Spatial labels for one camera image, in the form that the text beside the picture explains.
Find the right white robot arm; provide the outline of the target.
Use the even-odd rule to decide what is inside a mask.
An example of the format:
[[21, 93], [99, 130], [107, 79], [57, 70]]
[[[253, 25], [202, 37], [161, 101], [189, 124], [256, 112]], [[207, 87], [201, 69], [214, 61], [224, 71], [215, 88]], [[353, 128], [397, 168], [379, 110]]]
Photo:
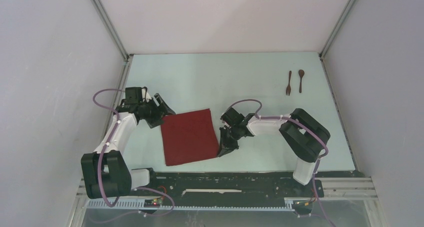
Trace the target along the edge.
[[243, 115], [229, 108], [220, 118], [220, 140], [217, 156], [222, 157], [239, 148], [241, 138], [261, 135], [282, 135], [297, 157], [291, 191], [304, 196], [311, 189], [310, 181], [318, 172], [323, 157], [328, 155], [330, 132], [302, 108], [279, 116]]

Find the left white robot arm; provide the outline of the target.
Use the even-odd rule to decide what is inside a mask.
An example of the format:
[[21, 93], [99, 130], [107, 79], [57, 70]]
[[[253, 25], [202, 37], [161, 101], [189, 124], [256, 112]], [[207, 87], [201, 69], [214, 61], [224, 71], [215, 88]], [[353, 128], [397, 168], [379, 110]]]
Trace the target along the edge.
[[123, 152], [141, 120], [153, 129], [175, 112], [159, 93], [150, 96], [146, 87], [131, 87], [112, 110], [112, 122], [99, 146], [81, 158], [86, 194], [90, 199], [128, 196], [133, 189], [131, 172]]

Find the brown wooden spoon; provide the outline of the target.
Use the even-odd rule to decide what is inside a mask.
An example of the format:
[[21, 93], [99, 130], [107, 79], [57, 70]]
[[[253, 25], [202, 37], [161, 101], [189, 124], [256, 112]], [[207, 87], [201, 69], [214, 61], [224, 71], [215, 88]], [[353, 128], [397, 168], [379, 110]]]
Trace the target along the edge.
[[298, 75], [299, 75], [299, 88], [298, 91], [301, 94], [303, 91], [303, 77], [305, 76], [305, 71], [303, 69], [300, 69], [298, 71]]

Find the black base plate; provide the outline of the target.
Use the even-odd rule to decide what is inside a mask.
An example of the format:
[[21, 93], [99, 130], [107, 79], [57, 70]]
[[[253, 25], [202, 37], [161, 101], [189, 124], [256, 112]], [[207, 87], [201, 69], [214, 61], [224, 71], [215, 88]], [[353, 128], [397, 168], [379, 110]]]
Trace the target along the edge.
[[322, 198], [320, 180], [302, 185], [292, 172], [157, 172], [149, 188], [162, 191], [176, 206], [281, 207], [288, 199]]

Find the red cloth napkin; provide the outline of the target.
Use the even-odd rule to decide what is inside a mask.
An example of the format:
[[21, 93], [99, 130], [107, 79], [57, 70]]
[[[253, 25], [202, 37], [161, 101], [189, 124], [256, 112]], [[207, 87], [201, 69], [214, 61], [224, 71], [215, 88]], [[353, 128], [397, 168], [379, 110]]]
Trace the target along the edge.
[[166, 166], [209, 160], [218, 154], [210, 109], [165, 116], [160, 130]]

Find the brown wooden fork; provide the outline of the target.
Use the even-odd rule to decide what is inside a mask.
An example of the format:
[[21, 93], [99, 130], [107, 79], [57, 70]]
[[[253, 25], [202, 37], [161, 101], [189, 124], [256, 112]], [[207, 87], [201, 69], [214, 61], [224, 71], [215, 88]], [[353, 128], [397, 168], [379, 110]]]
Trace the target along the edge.
[[291, 89], [291, 78], [292, 78], [292, 71], [290, 70], [289, 73], [288, 73], [288, 83], [287, 83], [287, 86], [286, 86], [286, 89], [285, 89], [286, 96], [290, 96], [291, 91], [292, 91], [292, 89]]

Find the aluminium frame rail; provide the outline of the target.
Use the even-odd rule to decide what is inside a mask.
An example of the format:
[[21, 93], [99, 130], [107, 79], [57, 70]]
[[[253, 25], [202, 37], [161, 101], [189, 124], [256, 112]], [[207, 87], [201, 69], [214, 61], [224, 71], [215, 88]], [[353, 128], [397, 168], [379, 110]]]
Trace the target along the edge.
[[322, 184], [320, 189], [323, 190], [323, 200], [374, 201], [378, 199], [370, 177], [319, 177], [317, 180]]

